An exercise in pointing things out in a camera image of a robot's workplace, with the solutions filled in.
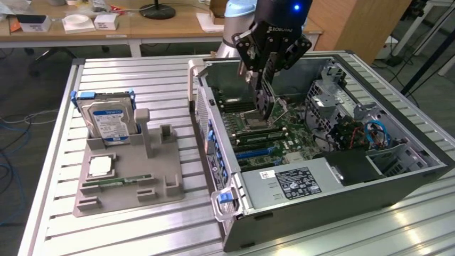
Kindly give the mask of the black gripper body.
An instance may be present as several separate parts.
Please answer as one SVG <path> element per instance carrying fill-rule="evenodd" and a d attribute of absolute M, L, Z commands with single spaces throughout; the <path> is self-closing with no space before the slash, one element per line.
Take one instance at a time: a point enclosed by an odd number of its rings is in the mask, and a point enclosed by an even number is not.
<path fill-rule="evenodd" d="M 303 33 L 303 26 L 313 0 L 259 0 L 254 18 L 254 39 L 289 38 L 295 41 Z"/>

